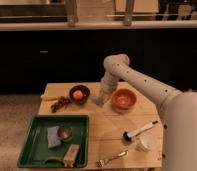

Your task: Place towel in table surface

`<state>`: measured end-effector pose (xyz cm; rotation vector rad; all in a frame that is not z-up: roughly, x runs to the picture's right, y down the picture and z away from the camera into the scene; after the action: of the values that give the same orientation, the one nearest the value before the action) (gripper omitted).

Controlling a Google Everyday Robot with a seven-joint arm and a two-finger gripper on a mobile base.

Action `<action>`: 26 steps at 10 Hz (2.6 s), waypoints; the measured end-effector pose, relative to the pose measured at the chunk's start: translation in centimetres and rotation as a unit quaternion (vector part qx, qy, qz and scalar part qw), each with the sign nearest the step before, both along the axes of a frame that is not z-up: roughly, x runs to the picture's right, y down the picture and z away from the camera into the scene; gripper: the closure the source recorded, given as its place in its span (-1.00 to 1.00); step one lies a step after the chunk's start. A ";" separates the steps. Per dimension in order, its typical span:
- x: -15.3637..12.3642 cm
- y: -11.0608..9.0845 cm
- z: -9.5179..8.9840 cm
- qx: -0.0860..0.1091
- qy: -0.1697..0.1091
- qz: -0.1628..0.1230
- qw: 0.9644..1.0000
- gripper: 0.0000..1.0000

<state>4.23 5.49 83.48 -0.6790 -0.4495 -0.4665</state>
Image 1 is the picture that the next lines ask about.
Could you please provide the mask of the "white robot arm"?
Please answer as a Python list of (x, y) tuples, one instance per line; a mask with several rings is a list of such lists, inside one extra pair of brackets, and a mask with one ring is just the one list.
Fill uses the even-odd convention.
[(156, 106), (163, 125), (162, 171), (197, 171), (197, 92), (181, 91), (132, 69), (126, 54), (107, 56), (103, 67), (103, 100), (122, 79)]

